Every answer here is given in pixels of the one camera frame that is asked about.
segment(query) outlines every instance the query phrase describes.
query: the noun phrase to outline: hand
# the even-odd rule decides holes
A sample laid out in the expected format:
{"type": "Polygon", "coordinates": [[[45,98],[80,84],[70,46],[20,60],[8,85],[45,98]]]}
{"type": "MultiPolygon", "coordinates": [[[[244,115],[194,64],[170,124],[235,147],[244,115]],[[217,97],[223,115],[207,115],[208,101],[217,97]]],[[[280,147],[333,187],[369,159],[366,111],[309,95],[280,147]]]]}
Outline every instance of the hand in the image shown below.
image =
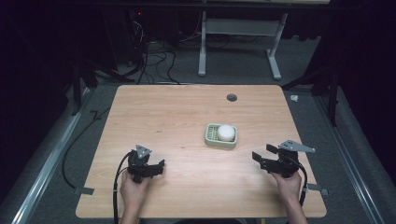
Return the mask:
{"type": "Polygon", "coordinates": [[[122,172],[120,193],[124,202],[122,223],[137,223],[137,215],[145,201],[149,178],[143,178],[138,184],[132,180],[133,176],[127,170],[122,172]]]}
{"type": "Polygon", "coordinates": [[[299,201],[301,177],[295,172],[291,177],[284,178],[279,174],[271,173],[277,183],[277,190],[282,201],[299,201]]]}

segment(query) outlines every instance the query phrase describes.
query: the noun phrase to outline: table surface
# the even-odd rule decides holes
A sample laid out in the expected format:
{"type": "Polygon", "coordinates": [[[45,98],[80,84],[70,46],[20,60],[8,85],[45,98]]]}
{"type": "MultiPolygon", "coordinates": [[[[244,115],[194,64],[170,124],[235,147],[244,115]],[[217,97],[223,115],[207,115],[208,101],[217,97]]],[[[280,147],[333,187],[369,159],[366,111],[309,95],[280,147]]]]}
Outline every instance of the table surface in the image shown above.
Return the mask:
{"type": "MultiPolygon", "coordinates": [[[[148,164],[165,159],[163,174],[150,181],[140,217],[285,217],[275,180],[251,153],[276,160],[265,145],[288,139],[301,142],[278,86],[121,86],[85,183],[94,193],[81,195],[76,214],[113,216],[115,173],[123,156],[139,144],[153,150],[148,164]],[[235,102],[227,100],[230,93],[237,96],[235,102]],[[206,145],[208,123],[235,126],[236,147],[206,145]]],[[[305,153],[299,152],[299,160],[308,183],[315,184],[305,153]]],[[[119,194],[120,216],[122,211],[119,194]]],[[[304,212],[325,216],[319,192],[307,193],[304,212]]]]}

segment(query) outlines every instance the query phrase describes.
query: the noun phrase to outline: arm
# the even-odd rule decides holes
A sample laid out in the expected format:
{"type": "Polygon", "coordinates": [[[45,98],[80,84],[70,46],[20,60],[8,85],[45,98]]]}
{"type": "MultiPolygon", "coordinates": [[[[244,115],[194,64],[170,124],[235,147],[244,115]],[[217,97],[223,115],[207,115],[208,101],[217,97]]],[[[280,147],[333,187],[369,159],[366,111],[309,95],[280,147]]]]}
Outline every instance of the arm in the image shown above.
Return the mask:
{"type": "Polygon", "coordinates": [[[128,171],[122,172],[120,192],[124,201],[122,224],[137,224],[137,216],[146,198],[149,178],[143,178],[142,183],[137,184],[132,180],[128,171]]]}
{"type": "Polygon", "coordinates": [[[286,214],[290,224],[307,224],[303,208],[300,206],[299,195],[301,177],[295,172],[289,178],[283,178],[279,174],[271,173],[277,183],[277,189],[282,203],[286,207],[286,214]]]}

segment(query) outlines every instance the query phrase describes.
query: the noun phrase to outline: green tray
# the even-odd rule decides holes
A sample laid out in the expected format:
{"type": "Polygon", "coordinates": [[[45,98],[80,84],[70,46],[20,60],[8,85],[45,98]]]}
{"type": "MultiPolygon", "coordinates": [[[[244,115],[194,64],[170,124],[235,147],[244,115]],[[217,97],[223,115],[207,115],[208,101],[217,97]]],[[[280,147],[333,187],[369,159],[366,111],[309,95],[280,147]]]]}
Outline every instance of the green tray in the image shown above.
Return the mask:
{"type": "Polygon", "coordinates": [[[234,126],[232,126],[235,129],[235,137],[230,142],[223,142],[218,138],[218,129],[221,125],[222,124],[215,124],[215,123],[209,123],[207,125],[206,134],[205,134],[205,143],[208,146],[212,146],[212,147],[235,148],[236,140],[238,138],[238,130],[234,126]]]}

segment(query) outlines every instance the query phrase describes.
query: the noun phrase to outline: white ball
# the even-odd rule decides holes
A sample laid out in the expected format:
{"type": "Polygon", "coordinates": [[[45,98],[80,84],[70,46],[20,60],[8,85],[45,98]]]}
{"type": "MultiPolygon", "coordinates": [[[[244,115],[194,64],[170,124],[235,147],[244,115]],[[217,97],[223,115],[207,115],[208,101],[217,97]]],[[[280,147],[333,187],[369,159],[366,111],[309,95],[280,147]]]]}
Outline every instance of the white ball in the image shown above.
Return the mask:
{"type": "Polygon", "coordinates": [[[233,126],[223,124],[218,128],[218,139],[223,142],[230,142],[235,137],[235,129],[233,126]]]}

